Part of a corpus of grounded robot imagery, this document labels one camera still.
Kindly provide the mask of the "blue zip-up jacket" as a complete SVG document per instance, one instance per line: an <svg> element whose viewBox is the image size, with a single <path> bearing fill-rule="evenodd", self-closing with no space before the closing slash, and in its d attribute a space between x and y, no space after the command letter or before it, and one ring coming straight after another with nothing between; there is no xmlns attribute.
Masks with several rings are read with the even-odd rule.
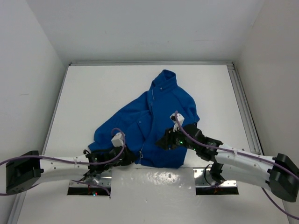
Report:
<svg viewBox="0 0 299 224"><path fill-rule="evenodd" d="M119 128L125 133L129 150L137 156L137 164L179 168L184 163L186 148L166 151L155 145L165 130L174 126L170 119L174 112L185 118L184 124L199 122L194 99L178 86L174 72L163 70L148 91L117 111L95 131L94 142L88 148L92 152L112 148L112 129ZM141 161L139 151L143 153Z"/></svg>

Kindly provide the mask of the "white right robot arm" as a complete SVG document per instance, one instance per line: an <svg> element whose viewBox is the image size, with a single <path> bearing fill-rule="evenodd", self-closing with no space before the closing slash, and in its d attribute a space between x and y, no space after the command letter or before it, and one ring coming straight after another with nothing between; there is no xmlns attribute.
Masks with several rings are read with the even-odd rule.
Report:
<svg viewBox="0 0 299 224"><path fill-rule="evenodd" d="M212 167L214 183L240 181L269 190L276 197L294 203L299 192L299 169L285 154L264 156L233 149L220 140L205 136L195 124L169 128L156 145L164 150L191 149Z"/></svg>

